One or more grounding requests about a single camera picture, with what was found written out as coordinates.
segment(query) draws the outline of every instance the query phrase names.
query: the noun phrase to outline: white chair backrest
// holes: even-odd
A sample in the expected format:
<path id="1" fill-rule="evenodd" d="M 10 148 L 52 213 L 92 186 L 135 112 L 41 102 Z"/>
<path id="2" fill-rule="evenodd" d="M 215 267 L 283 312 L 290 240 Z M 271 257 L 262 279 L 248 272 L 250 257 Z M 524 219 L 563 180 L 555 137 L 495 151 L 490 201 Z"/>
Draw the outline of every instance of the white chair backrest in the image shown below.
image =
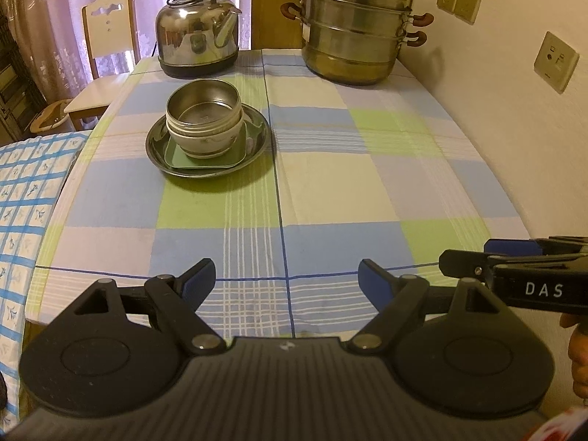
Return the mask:
<path id="1" fill-rule="evenodd" d="M 96 0 L 82 8 L 82 21 L 94 79 L 98 78 L 95 58 L 133 50 L 137 64 L 135 0 Z"/>

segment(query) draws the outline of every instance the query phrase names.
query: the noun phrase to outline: metal plate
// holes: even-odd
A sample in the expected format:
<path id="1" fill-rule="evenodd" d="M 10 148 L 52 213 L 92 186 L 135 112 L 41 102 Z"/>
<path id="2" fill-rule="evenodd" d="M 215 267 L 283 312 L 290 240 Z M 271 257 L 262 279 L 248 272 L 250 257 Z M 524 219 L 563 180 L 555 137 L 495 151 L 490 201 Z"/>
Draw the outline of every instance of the metal plate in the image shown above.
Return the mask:
<path id="1" fill-rule="evenodd" d="M 145 139 L 145 150 L 149 160 L 160 171 L 186 179 L 216 178 L 248 166 L 268 147 L 272 131 L 262 113 L 247 104 L 243 105 L 243 110 L 251 119 L 251 121 L 245 120 L 245 124 L 247 125 L 247 135 L 252 138 L 254 145 L 248 151 L 245 159 L 236 166 L 227 169 L 176 169 L 168 165 L 165 162 L 165 150 L 168 146 L 169 132 L 165 126 L 165 115 L 153 125 Z"/>

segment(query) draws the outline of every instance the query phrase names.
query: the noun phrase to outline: stacked bowl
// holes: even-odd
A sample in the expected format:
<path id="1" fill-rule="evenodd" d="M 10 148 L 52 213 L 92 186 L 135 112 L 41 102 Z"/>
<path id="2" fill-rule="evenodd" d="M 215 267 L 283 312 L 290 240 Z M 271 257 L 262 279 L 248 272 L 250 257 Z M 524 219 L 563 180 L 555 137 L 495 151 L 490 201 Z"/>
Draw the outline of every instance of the stacked bowl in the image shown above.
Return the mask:
<path id="1" fill-rule="evenodd" d="M 219 79 L 199 79 L 177 89 L 165 116 L 170 137 L 193 159 L 225 154 L 246 117 L 237 88 Z"/>

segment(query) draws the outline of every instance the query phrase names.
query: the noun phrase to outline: white wall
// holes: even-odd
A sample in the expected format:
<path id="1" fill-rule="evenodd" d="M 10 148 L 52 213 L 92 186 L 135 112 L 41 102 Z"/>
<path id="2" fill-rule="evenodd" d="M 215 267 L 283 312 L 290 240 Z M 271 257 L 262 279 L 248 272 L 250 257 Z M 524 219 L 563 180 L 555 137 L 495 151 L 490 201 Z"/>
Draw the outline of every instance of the white wall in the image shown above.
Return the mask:
<path id="1" fill-rule="evenodd" d="M 432 12 L 429 40 L 400 60 L 439 100 L 477 147 L 517 207 L 531 236 L 588 236 L 588 0 L 481 0 L 474 25 Z M 563 94 L 533 70 L 547 31 L 580 53 Z M 525 311 L 554 352 L 557 372 L 544 410 L 579 399 L 566 356 L 570 331 L 558 317 Z"/>

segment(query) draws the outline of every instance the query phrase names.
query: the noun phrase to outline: pot handle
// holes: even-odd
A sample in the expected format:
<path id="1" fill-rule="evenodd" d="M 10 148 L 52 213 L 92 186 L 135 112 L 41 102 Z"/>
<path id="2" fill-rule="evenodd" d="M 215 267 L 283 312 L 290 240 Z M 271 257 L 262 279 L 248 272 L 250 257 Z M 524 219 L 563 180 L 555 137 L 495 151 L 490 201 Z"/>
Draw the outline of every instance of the pot handle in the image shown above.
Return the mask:
<path id="1" fill-rule="evenodd" d="M 298 14 L 293 14 L 290 11 L 290 8 L 295 10 Z M 282 6 L 280 6 L 280 11 L 289 20 L 302 20 L 302 9 L 296 3 L 292 3 L 291 1 L 284 3 Z"/>
<path id="2" fill-rule="evenodd" d="M 413 48 L 418 48 L 419 46 L 423 46 L 427 42 L 427 35 L 425 32 L 416 32 L 416 33 L 407 33 L 407 38 L 416 38 L 414 41 L 407 41 L 407 46 L 412 46 Z"/>
<path id="3" fill-rule="evenodd" d="M 425 14 L 414 14 L 412 16 L 412 26 L 418 26 L 419 28 L 422 28 L 423 26 L 428 26 L 431 23 L 433 23 L 435 17 L 430 14 L 430 13 L 425 13 Z"/>

